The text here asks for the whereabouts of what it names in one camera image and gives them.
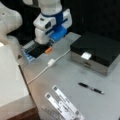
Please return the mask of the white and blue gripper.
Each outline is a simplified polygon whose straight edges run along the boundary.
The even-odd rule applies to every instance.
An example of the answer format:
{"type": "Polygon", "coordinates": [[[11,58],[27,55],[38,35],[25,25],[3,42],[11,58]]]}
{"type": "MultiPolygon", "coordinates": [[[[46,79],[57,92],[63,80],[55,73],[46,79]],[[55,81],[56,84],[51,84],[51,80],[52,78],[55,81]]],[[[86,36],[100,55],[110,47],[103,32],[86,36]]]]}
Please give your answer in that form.
{"type": "Polygon", "coordinates": [[[35,26],[35,41],[39,44],[46,44],[63,38],[67,29],[72,25],[70,10],[66,9],[52,16],[40,14],[33,22],[35,26]]]}

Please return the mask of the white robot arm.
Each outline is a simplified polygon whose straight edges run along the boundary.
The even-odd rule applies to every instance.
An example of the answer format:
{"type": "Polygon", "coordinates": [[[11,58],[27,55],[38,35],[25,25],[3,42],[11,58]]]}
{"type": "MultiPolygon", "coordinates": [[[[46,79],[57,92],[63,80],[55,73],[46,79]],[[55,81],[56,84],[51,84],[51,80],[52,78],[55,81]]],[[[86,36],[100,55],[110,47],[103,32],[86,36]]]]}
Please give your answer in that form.
{"type": "Polygon", "coordinates": [[[23,0],[23,2],[41,10],[33,22],[35,41],[39,44],[46,44],[50,40],[59,41],[72,25],[70,10],[64,10],[60,0],[23,0]]]}

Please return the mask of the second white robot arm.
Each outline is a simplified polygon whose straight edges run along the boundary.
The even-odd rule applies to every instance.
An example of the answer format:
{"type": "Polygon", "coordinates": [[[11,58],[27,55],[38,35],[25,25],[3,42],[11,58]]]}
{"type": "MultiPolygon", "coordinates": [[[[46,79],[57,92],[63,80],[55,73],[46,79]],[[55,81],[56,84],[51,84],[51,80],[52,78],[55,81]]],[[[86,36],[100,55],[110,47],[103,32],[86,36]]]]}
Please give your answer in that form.
{"type": "Polygon", "coordinates": [[[0,1],[0,42],[11,46],[16,59],[22,56],[22,51],[18,39],[12,36],[11,32],[18,29],[21,25],[21,15],[0,1]]]}

